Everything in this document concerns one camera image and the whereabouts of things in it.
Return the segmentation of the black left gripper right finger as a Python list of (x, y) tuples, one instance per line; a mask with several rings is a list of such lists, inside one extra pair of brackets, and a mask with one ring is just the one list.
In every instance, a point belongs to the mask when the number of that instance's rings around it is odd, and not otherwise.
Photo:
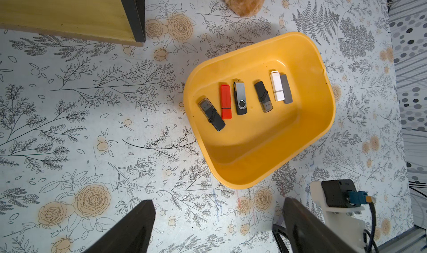
[(286, 235), (294, 253), (353, 253), (355, 251), (297, 199), (287, 197), (283, 210)]

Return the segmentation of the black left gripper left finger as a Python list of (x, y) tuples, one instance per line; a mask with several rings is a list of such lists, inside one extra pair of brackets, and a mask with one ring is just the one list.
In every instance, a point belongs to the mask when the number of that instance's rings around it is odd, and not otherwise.
[(156, 211), (152, 200), (140, 202), (86, 252), (146, 253), (155, 217)]

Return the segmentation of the dark black usb flash drive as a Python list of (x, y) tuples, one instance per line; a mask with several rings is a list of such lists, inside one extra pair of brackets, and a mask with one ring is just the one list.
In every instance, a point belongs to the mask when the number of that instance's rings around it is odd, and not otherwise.
[(270, 100), (270, 96), (264, 86), (264, 83), (262, 81), (259, 81), (254, 86), (263, 112), (270, 112), (273, 107)]

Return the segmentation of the grey usb flash drive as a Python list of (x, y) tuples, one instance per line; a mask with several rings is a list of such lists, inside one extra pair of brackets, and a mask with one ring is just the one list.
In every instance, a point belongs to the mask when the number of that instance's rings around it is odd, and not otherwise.
[(284, 103), (291, 104), (293, 102), (293, 99), (292, 99), (292, 93), (291, 93), (290, 85), (288, 82), (288, 78), (285, 74), (280, 75), (280, 78), (281, 78), (281, 84), (282, 84), (282, 89), (284, 93)]

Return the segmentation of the white usb flash drive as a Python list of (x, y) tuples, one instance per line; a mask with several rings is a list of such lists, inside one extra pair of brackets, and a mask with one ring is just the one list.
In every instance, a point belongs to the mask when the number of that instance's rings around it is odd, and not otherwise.
[(270, 73), (270, 78), (271, 78), (272, 88), (274, 91), (275, 100), (284, 101), (285, 95), (282, 88), (280, 73), (278, 71), (272, 71)]

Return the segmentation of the red usb flash drive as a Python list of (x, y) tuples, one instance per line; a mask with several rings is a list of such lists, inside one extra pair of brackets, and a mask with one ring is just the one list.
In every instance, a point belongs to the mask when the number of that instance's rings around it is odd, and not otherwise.
[(220, 86), (221, 117), (223, 120), (232, 119), (231, 89), (228, 84)]

